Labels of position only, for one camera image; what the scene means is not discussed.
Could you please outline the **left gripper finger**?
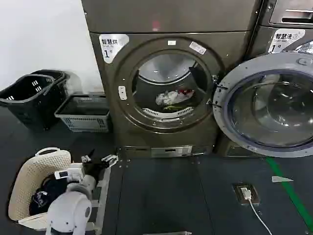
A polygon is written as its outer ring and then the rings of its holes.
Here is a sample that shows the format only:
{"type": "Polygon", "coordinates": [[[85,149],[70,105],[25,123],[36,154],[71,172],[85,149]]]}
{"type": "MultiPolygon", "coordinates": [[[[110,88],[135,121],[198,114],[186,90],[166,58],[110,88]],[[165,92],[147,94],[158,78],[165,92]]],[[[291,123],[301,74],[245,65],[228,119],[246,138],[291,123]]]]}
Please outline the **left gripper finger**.
{"type": "Polygon", "coordinates": [[[82,156],[82,157],[81,157],[82,163],[88,163],[88,162],[92,161],[91,158],[92,158],[92,156],[93,156],[93,154],[94,154],[94,151],[95,151],[95,149],[91,150],[90,153],[88,153],[88,154],[82,156]]]}
{"type": "Polygon", "coordinates": [[[119,161],[118,155],[107,155],[106,157],[101,159],[101,164],[104,168],[110,168],[115,165],[119,161]]]}

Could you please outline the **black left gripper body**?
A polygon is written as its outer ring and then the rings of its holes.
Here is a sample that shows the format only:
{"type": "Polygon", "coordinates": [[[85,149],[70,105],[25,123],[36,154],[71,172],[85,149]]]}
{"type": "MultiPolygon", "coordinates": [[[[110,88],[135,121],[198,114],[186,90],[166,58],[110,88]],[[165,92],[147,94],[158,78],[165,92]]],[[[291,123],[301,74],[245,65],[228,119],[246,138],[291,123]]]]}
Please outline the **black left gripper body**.
{"type": "Polygon", "coordinates": [[[84,163],[85,174],[92,176],[96,181],[99,180],[100,173],[105,168],[108,168],[106,161],[89,161],[84,163]]]}

